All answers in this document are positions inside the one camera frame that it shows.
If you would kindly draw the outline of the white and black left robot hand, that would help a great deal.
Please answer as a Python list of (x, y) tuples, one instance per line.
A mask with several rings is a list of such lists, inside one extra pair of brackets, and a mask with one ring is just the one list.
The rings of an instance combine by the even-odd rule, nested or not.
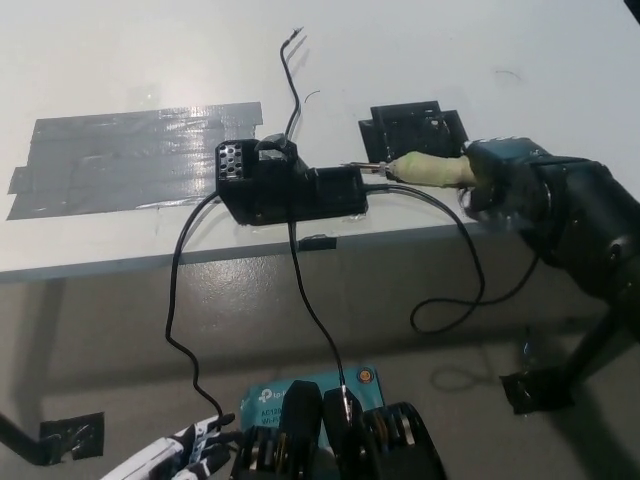
[(222, 432), (233, 413), (200, 420), (143, 448), (104, 476), (106, 480), (210, 479), (231, 459), (239, 431)]

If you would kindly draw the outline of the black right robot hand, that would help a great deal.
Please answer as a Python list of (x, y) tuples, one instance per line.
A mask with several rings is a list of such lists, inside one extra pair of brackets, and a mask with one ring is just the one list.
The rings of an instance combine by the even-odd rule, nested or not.
[(475, 140), (464, 147), (475, 184), (465, 210), (482, 216), (540, 220), (549, 208), (548, 191), (534, 166), (550, 153), (526, 137)]

